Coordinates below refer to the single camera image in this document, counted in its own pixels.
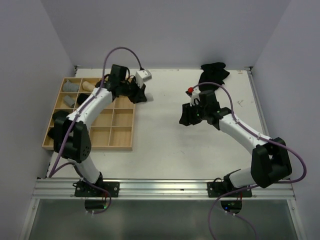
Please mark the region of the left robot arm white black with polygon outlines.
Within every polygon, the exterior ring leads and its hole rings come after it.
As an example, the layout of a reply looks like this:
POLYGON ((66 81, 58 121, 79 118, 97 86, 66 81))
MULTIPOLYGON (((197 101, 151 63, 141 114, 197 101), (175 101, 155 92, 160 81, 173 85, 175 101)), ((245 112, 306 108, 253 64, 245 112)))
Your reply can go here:
POLYGON ((114 64, 109 74, 103 74, 89 97, 72 113, 54 121, 53 149, 57 158, 72 165, 80 180, 75 184, 77 197, 111 197, 102 173, 93 163, 89 129, 99 114, 118 97, 127 97, 131 103, 145 103, 145 81, 151 73, 141 68, 134 76, 129 69, 114 64))

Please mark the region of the black rolled underwear second row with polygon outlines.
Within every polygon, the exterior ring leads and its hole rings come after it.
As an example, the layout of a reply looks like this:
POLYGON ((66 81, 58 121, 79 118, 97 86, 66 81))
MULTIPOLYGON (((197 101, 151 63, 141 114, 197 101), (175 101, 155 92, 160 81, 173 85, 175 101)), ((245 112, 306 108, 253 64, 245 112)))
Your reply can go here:
POLYGON ((76 99, 76 103, 80 106, 88 99, 88 97, 88 94, 80 93, 76 99))

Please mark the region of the beige rolled underwear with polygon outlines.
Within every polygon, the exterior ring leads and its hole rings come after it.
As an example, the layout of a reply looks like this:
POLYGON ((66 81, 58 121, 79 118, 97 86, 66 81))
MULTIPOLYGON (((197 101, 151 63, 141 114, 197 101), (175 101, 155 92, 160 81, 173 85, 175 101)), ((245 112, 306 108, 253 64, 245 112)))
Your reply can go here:
POLYGON ((96 82, 85 80, 82 83, 82 89, 87 92, 92 92, 95 89, 96 84, 97 84, 96 82))

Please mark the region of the grey rolled underwear top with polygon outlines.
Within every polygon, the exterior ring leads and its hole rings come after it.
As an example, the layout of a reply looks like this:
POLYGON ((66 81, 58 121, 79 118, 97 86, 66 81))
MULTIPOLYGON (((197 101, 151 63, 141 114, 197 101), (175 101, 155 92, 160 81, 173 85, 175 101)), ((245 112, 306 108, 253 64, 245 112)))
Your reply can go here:
POLYGON ((79 88, 80 88, 80 86, 78 84, 67 80, 62 86, 62 91, 63 92, 70 92, 70 93, 76 93, 76 92, 79 91, 79 88))

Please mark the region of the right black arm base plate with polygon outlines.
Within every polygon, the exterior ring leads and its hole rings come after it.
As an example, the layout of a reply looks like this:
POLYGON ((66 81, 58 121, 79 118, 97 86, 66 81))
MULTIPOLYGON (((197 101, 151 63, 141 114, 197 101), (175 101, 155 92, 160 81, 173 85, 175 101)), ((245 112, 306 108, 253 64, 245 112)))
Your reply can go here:
MULTIPOLYGON (((213 181, 208 181, 206 183, 206 189, 209 198, 218 198, 229 192, 239 190, 238 188, 233 187, 230 182, 222 180, 221 178, 216 178, 213 181)), ((250 198, 252 196, 252 191, 249 189, 229 194, 226 196, 226 198, 250 198)))

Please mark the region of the grey rolled underwear second row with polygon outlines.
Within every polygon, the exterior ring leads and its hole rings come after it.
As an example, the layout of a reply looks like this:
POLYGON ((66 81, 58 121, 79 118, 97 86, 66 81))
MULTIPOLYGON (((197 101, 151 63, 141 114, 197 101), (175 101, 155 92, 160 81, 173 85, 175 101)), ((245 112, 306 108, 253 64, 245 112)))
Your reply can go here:
POLYGON ((65 95, 63 97, 63 102, 69 107, 69 108, 74 108, 76 101, 70 97, 69 95, 65 95))

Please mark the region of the black rolled underwear bottom row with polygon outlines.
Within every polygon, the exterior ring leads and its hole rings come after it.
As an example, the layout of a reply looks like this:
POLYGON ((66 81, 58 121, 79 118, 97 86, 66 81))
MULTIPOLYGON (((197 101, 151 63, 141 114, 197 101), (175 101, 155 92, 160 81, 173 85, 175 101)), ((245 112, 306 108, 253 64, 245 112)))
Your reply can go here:
POLYGON ((54 127, 50 127, 48 132, 47 132, 47 136, 51 139, 54 139, 55 137, 55 128, 54 127))

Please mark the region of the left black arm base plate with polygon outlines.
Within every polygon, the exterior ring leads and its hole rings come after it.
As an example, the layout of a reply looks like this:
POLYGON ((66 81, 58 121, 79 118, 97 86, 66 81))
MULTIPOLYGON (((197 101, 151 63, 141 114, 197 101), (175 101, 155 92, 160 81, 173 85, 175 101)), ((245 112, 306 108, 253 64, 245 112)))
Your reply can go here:
POLYGON ((74 196, 75 197, 85 197, 85 198, 98 198, 104 197, 106 193, 100 189, 103 189, 110 193, 112 198, 117 198, 120 190, 120 183, 117 181, 100 181, 96 184, 91 184, 84 181, 74 182, 72 184, 75 187, 74 196))

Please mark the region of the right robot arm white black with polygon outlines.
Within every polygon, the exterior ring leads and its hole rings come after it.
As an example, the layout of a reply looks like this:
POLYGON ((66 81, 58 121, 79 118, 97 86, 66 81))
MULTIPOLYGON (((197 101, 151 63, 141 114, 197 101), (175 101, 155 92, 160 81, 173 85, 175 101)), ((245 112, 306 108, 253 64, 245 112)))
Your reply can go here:
POLYGON ((228 107, 221 107, 212 90, 198 91, 189 88, 185 92, 189 103, 182 105, 179 123, 184 126, 207 121, 209 125, 229 135, 251 154, 250 167, 238 169, 223 177, 222 182, 213 184, 227 196, 235 196, 243 187, 258 185, 266 188, 292 173, 288 151, 282 146, 283 139, 260 134, 232 115, 228 107))

